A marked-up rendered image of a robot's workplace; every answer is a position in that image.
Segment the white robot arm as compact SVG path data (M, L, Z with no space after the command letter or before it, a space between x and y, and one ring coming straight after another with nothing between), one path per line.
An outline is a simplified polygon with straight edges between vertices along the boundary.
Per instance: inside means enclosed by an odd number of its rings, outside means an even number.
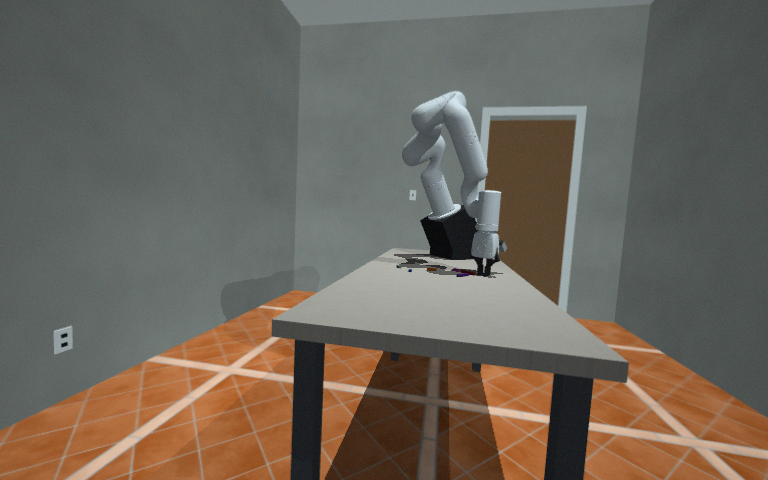
M461 205L453 204L441 169L446 149L441 124L445 123L464 172L461 198L465 210L470 217L477 218L476 230L495 233L499 226L501 192L480 191L478 194L478 183L486 178L488 169L466 106L465 96L458 91L419 105L412 113L412 123L420 133L404 146L402 158L409 166L430 160L420 176L432 209L429 220L446 218L458 212Z

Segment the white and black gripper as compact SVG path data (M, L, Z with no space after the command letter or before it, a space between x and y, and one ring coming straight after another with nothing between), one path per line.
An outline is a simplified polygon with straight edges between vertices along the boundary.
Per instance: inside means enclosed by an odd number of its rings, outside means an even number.
M475 232L473 242L472 242L472 249L471 249L471 258L473 258L476 261L477 267L477 274L482 275L484 265L483 264L483 258L486 258L486 266L484 269L484 276L489 276L491 272L491 266L500 261L499 258L499 237L497 232L491 233L491 232ZM493 258L495 258L493 260ZM480 260L480 261L479 261Z

